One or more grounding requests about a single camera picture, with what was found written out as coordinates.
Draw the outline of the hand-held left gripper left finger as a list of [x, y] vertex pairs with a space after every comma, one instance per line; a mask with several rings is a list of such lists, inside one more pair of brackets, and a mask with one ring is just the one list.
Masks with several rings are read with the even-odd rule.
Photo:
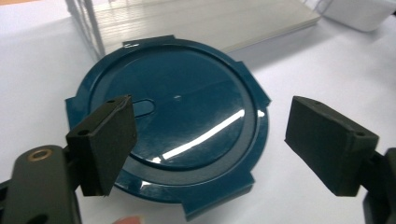
[[137, 142], [132, 97], [99, 106], [66, 136], [84, 196], [107, 196]]

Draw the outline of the white wire rack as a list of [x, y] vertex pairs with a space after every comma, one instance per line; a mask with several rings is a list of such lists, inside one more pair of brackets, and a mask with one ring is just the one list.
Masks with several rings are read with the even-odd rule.
[[315, 24], [304, 0], [64, 0], [101, 59], [126, 41], [173, 35], [231, 52]]

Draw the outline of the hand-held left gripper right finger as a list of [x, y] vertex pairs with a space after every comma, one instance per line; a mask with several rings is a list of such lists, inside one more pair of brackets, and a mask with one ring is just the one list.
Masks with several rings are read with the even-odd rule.
[[322, 102], [292, 98], [285, 142], [336, 196], [355, 196], [379, 137]]

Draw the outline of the white rectangular container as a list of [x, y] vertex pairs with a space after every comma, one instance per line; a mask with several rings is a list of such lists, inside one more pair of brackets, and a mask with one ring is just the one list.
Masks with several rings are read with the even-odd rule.
[[396, 0], [320, 0], [317, 11], [358, 31], [372, 32], [396, 11]]

